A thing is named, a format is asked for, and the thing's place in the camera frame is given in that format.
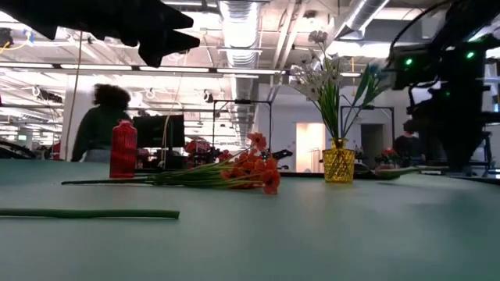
green table surface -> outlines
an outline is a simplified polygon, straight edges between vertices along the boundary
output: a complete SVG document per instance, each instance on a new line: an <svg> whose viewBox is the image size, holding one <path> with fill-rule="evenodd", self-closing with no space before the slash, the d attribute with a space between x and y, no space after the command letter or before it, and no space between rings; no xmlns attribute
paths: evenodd
<svg viewBox="0 0 500 281"><path fill-rule="evenodd" d="M0 219L0 280L500 279L500 190L437 176L259 192L61 186L106 165L0 161L0 208L166 208L180 220Z"/></svg>

black frame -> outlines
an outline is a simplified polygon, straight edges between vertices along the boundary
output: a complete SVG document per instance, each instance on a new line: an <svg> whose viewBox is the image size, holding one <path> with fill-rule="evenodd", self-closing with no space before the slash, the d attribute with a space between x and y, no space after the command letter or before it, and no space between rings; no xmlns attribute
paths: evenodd
<svg viewBox="0 0 500 281"><path fill-rule="evenodd" d="M375 110L375 109L388 109L391 111L391 129L392 129L392 141L396 139L394 128L395 128L395 123L394 123L394 107L392 106L365 106L364 108L362 106L349 106L349 105L342 105L341 106L341 132L344 131L344 108L359 108L360 110Z"/></svg>
<svg viewBox="0 0 500 281"><path fill-rule="evenodd" d="M216 105L218 102L225 102L226 106L228 103L233 102L236 105L250 105L250 104L268 104L269 106L269 148L271 151L271 140L273 136L273 102L272 101L253 101L253 100L213 100L213 112L212 112L212 146L215 147L216 143Z"/></svg>

computer monitor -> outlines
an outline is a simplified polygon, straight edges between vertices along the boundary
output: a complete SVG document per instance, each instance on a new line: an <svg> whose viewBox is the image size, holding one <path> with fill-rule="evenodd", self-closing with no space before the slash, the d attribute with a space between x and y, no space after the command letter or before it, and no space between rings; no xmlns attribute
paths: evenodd
<svg viewBox="0 0 500 281"><path fill-rule="evenodd" d="M163 144L163 130L167 116L134 117L137 129L138 148L182 148L184 139L184 115L172 115L166 128L166 144Z"/></svg>

green stick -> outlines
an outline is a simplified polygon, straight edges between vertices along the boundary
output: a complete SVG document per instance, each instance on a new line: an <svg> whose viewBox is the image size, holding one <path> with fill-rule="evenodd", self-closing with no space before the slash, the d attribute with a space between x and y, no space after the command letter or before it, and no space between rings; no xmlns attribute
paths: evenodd
<svg viewBox="0 0 500 281"><path fill-rule="evenodd" d="M0 208L0 217L42 217L56 219L161 218L179 219L179 211L168 210L68 210Z"/></svg>

black cable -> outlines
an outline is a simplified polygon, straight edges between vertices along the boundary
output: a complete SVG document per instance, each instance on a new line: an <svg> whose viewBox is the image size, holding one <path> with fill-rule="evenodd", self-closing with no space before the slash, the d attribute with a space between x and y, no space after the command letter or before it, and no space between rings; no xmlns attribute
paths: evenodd
<svg viewBox="0 0 500 281"><path fill-rule="evenodd" d="M448 3L451 3L451 2L461 2L461 1L465 1L465 0L444 0L443 2L440 2L440 3L437 3L437 4L434 4L432 5L431 7L429 7L428 9L426 9L425 11L423 11L422 13L420 13L418 16L415 17L415 19L413 19L412 21L410 21L405 28L403 28L399 33L398 35L396 35L395 39L391 42L391 47L389 48L389 54L392 54L392 51L394 49L394 46L395 44L399 41L399 39L401 38L401 36L406 32L408 31L408 29L410 27L413 26L413 24L415 24L417 21L419 21L420 19L422 19L426 14L428 14L429 12L432 12L434 11L435 9L443 6L443 5L446 5Z"/></svg>

